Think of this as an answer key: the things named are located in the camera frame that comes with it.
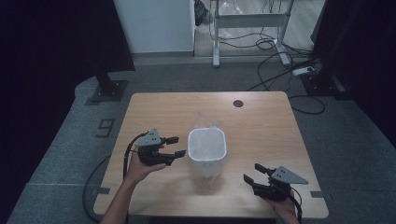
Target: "wooden table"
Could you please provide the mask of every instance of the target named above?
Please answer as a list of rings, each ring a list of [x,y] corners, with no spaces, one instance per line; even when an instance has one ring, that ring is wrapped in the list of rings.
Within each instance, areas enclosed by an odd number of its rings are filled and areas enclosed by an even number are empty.
[[[233,102],[240,100],[242,107]],[[198,111],[214,119],[224,131],[228,149],[221,175],[210,190],[202,189],[190,167],[190,158],[177,159],[172,166],[150,174],[138,184],[129,207],[130,214],[177,217],[275,217],[272,207],[253,195],[243,174],[268,184],[254,163],[268,168],[287,167],[309,181],[292,185],[303,197],[303,217],[324,218],[329,214],[304,141],[284,92],[169,92],[134,94],[106,169],[94,211],[103,214],[122,180],[123,154],[131,140],[152,128],[161,137],[179,136],[163,153],[186,149]]]

